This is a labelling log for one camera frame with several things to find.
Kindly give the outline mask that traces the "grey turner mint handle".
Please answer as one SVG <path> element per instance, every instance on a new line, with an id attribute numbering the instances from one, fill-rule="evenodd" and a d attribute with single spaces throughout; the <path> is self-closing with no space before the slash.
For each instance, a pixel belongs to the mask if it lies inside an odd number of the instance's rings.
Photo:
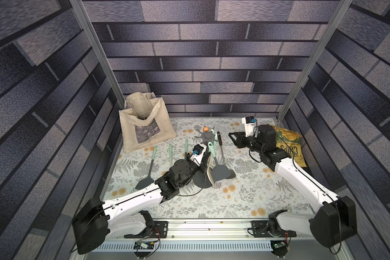
<path id="1" fill-rule="evenodd" d="M 231 171 L 226 166 L 218 163 L 213 143 L 208 142 L 208 148 L 215 162 L 215 167 L 210 174 L 211 183 L 214 184 L 223 179 L 228 179 L 231 176 Z"/>

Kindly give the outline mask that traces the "cream ladle mint handle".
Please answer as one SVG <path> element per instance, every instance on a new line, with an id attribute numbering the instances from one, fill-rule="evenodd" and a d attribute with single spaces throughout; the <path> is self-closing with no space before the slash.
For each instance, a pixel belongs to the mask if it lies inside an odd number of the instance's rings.
<path id="1" fill-rule="evenodd" d="M 184 155 L 185 160 L 187 159 L 188 152 L 189 152 L 189 140 L 185 139 L 185 155 Z"/>

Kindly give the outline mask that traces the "grey utensil rack stand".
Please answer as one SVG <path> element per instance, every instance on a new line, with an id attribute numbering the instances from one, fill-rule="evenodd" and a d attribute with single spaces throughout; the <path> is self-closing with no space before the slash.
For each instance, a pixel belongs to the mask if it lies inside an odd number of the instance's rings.
<path id="1" fill-rule="evenodd" d="M 208 178 L 208 163 L 211 156 L 208 147 L 208 141 L 212 140 L 216 136 L 213 128 L 209 128 L 207 126 L 203 128 L 202 133 L 199 133 L 200 136 L 197 136 L 197 138 L 200 138 L 202 143 L 194 146 L 192 150 L 192 156 L 190 157 L 190 159 L 196 163 L 197 166 L 199 166 L 193 177 L 193 183 L 199 188 L 208 189 L 212 187 L 212 183 Z"/>

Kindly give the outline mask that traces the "grey spatula dark wood handle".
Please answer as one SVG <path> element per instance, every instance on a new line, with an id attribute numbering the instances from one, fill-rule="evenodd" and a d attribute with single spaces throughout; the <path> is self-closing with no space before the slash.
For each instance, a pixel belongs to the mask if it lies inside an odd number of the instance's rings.
<path id="1" fill-rule="evenodd" d="M 230 175 L 227 177 L 227 179 L 234 179 L 234 178 L 236 178 L 236 173 L 234 172 L 234 170 L 228 168 L 226 165 L 226 162 L 225 162 L 223 142 L 222 142 L 222 136 L 221 136 L 220 131 L 217 132 L 217 138 L 218 138 L 218 143 L 219 143 L 219 147 L 220 147 L 220 151 L 221 151 L 222 165 L 225 166 L 227 171 L 230 173 Z"/>

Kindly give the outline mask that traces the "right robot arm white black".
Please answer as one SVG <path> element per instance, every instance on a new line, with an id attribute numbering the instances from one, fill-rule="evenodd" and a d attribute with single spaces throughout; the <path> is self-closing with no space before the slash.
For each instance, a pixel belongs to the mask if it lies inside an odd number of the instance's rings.
<path id="1" fill-rule="evenodd" d="M 244 132 L 229 133 L 237 148 L 248 148 L 260 155 L 260 162 L 287 180 L 308 202 L 313 214 L 295 214 L 279 210 L 269 215 L 265 228 L 274 237 L 288 231 L 313 236 L 322 246 L 331 248 L 358 232 L 356 206 L 349 197 L 339 197 L 302 171 L 285 150 L 276 146 L 272 125 L 246 125 Z"/>

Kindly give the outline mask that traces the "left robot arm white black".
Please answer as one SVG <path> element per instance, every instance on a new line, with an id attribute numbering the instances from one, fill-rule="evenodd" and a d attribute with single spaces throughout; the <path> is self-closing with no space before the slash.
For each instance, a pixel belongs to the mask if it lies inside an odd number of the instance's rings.
<path id="1" fill-rule="evenodd" d="M 180 194 L 197 172 L 205 173 L 210 153 L 187 156 L 154 183 L 137 192 L 114 200 L 91 198 L 72 220 L 75 245 L 72 251 L 84 255 L 99 247 L 106 239 L 122 235 L 143 234 L 151 225 L 144 217 L 146 208 L 160 205 Z"/>

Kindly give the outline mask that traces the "yellow green chips bag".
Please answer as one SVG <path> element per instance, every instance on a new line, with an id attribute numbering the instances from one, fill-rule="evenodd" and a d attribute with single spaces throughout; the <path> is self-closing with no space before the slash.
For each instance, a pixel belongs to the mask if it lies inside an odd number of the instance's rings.
<path id="1" fill-rule="evenodd" d="M 273 126 L 273 128 L 276 131 L 276 146 L 283 149 L 292 158 L 294 158 L 295 162 L 300 167 L 308 167 L 302 154 L 302 136 L 298 132 L 287 130 L 285 128 L 277 126 Z"/>

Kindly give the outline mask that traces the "beige canvas tote bag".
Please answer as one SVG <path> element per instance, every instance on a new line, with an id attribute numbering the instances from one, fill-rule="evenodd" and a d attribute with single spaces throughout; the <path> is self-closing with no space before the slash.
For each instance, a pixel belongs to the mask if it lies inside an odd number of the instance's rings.
<path id="1" fill-rule="evenodd" d="M 119 112 L 125 153 L 177 136 L 163 98 L 153 93 L 135 92 L 127 96 L 126 104 L 127 109 Z"/>

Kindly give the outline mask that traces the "aluminium mounting rail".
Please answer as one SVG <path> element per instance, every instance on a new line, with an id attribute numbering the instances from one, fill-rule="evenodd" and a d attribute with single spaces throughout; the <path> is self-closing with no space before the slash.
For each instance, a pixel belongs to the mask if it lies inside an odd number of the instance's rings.
<path id="1" fill-rule="evenodd" d="M 232 239 L 273 239 L 255 238 L 248 234 L 252 221 L 267 221 L 266 219 L 155 219 L 147 221 L 141 215 L 121 217 L 119 220 L 109 220 L 105 240 L 124 238 L 124 235 L 140 234 L 145 228 L 154 226 L 155 221 L 168 221 L 169 229 L 166 238 L 187 240 L 232 240 Z"/>

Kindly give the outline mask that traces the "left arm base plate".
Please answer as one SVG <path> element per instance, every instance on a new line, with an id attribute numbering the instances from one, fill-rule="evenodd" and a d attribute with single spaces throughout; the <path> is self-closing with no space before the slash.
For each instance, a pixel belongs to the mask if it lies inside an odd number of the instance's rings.
<path id="1" fill-rule="evenodd" d="M 169 229 L 168 221 L 155 221 L 154 226 L 145 228 L 140 234 L 137 235 L 124 235 L 124 238 L 166 238 Z"/>

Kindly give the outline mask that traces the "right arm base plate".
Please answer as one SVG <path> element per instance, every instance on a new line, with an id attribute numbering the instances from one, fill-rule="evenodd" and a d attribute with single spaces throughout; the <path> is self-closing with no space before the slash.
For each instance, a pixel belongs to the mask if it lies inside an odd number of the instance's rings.
<path id="1" fill-rule="evenodd" d="M 249 235 L 255 238 L 290 238 L 297 237 L 297 233 L 294 231 L 282 230 L 278 224 L 273 220 L 268 221 L 252 221 L 251 227 L 247 229 Z"/>

